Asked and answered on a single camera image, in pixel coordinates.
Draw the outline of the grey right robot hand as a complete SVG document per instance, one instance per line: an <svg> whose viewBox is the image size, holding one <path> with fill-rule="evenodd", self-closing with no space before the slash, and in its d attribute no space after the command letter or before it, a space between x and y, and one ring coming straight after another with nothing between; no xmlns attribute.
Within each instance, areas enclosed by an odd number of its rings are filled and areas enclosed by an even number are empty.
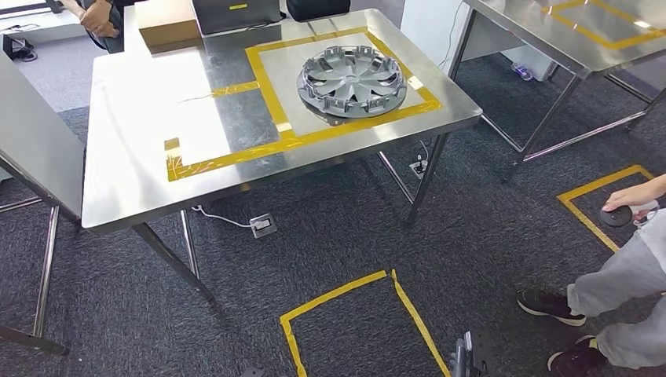
<svg viewBox="0 0 666 377"><path fill-rule="evenodd" d="M467 377L467 341L465 337L456 340L454 352L450 354L453 377Z"/></svg>

